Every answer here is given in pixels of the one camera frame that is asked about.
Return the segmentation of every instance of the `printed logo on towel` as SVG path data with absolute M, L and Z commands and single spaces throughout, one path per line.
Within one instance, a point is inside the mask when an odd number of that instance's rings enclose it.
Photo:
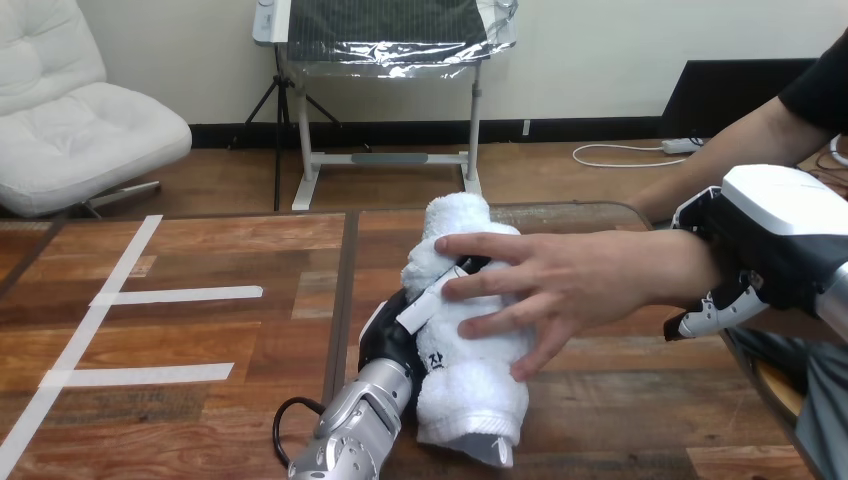
M 445 357 L 443 357 L 442 354 L 439 352 L 430 354 L 430 368 L 433 370 L 445 368 L 444 365 L 442 365 L 442 360 L 444 358 Z

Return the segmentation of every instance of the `black monitor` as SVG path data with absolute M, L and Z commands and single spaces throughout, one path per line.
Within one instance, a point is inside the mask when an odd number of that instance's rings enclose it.
M 815 61 L 690 60 L 663 112 L 660 137 L 713 137 L 777 96 Z

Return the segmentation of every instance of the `robotic arm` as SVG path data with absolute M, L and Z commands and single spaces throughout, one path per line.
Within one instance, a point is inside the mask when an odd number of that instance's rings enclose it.
M 477 273 L 488 263 L 488 258 L 462 258 L 412 302 L 401 290 L 375 312 L 360 339 L 359 375 L 323 411 L 309 446 L 287 465 L 289 479 L 380 477 L 403 412 L 418 398 L 426 374 L 415 334 L 441 308 L 448 280 Z M 277 445 L 280 415 L 275 419 Z

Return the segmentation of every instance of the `white tape line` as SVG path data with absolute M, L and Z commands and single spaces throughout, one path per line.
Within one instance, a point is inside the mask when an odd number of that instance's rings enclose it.
M 62 387 L 39 388 L 0 446 L 0 478 L 7 478 L 41 426 Z
M 133 266 L 141 256 L 141 252 L 144 251 L 144 247 L 147 246 L 147 242 L 150 241 L 153 232 L 156 231 L 156 227 L 159 226 L 159 222 L 161 221 L 161 215 L 150 216 L 144 219 L 144 222 L 142 222 L 138 231 L 135 232 L 135 236 L 130 241 L 127 249 L 124 250 L 124 254 L 121 255 L 121 259 L 118 260 L 109 278 L 106 279 L 106 282 L 100 289 L 100 293 L 118 293 L 121 290 L 121 287 L 127 280 L 127 276 L 129 276 Z M 53 365 L 53 370 L 73 370 L 76 368 L 79 359 L 82 358 L 85 349 L 88 348 L 91 339 L 94 338 L 94 334 L 97 333 L 97 329 L 100 327 L 108 311 L 109 305 L 89 307 L 88 312 L 83 317 L 71 340 Z M 0 478 L 5 479 L 12 473 L 12 470 L 17 465 L 18 460 L 20 460 L 21 455 L 26 450 L 27 445 L 29 445 L 30 440 L 32 440 L 33 435 L 35 435 L 41 422 L 44 421 L 44 417 L 47 416 L 50 407 L 53 406 L 53 402 L 56 401 L 61 391 L 61 385 L 57 385 L 55 387 L 39 387 L 38 391 L 35 392 L 32 400 L 29 401 L 29 404 L 18 418 L 18 421 L 15 422 L 12 430 L 6 435 L 3 444 L 0 445 Z
M 208 365 L 186 365 L 182 367 L 51 370 L 44 376 L 40 387 L 114 387 L 118 385 L 215 382 L 226 380 L 232 370 L 232 363 L 210 363 Z
M 161 215 L 144 219 L 144 222 L 135 233 L 127 249 L 124 250 L 124 254 L 121 255 L 121 259 L 118 260 L 115 268 L 112 269 L 109 278 L 106 279 L 106 283 L 103 284 L 103 288 L 100 289 L 101 294 L 118 293 L 121 290 L 121 287 L 132 271 L 133 265 L 138 261 L 141 252 L 144 251 L 144 247 L 147 246 L 147 242 L 150 241 L 160 221 L 162 221 Z M 73 370 L 77 366 L 79 359 L 82 358 L 82 354 L 85 353 L 85 349 L 88 348 L 91 339 L 94 338 L 94 334 L 97 333 L 97 329 L 100 328 L 100 324 L 103 322 L 108 311 L 109 304 L 96 305 L 88 309 L 88 313 L 86 313 L 76 332 L 74 332 L 74 336 L 71 337 L 68 345 L 65 346 L 65 350 L 59 355 L 59 359 L 53 365 L 53 370 Z
M 259 298 L 262 287 L 192 288 L 185 290 L 153 290 L 148 292 L 101 293 L 91 305 L 141 305 L 147 303 L 202 302 L 235 298 Z

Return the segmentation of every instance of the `tripod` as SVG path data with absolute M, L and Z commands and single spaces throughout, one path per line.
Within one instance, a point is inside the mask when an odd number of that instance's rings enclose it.
M 286 96 L 286 90 L 289 89 L 289 88 L 297 88 L 295 86 L 294 82 L 292 82 L 291 78 L 289 78 L 287 75 L 284 75 L 283 69 L 281 68 L 282 64 L 280 63 L 279 48 L 280 47 L 277 46 L 277 45 L 274 46 L 274 59 L 277 62 L 277 74 L 274 75 L 274 80 L 271 82 L 271 86 L 268 87 L 268 90 L 265 92 L 265 95 L 262 96 L 262 100 L 259 100 L 259 103 L 256 105 L 256 108 L 253 109 L 253 113 L 251 113 L 250 116 L 247 117 L 247 120 L 244 122 L 244 128 L 241 131 L 242 136 L 244 136 L 244 134 L 247 132 L 248 127 L 250 127 L 250 124 L 253 123 L 253 119 L 256 117 L 256 114 L 259 113 L 259 110 L 262 108 L 263 105 L 265 105 L 265 102 L 268 100 L 268 98 L 271 96 L 271 94 L 274 93 L 274 89 L 278 89 L 277 90 L 277 123 L 276 123 L 276 128 L 275 128 L 276 140 L 274 142 L 274 144 L 275 144 L 274 211 L 275 212 L 280 211 L 280 175 L 281 175 L 280 161 L 282 160 L 282 138 L 281 138 L 282 132 L 281 132 L 281 127 L 284 128 L 283 131 L 286 132 L 286 133 L 289 132 L 289 130 L 291 130 L 291 121 L 289 119 L 289 105 L 288 105 L 288 99 L 287 99 L 287 96 Z M 340 121 L 338 121 L 338 119 L 336 119 L 336 117 L 334 117 L 330 112 L 328 112 L 327 109 L 322 107 L 321 104 L 316 102 L 314 98 L 307 95 L 306 100 L 310 104 L 312 104 L 312 106 L 315 107 L 319 112 L 321 112 L 325 117 L 327 117 L 333 123 L 334 126 L 336 126 L 338 128 L 342 127 L 342 123 Z M 233 141 L 230 143 L 229 147 L 227 147 L 227 148 L 230 149 L 230 150 L 237 148 L 238 147 L 238 141 L 239 141 L 239 136 L 238 135 L 234 136 Z

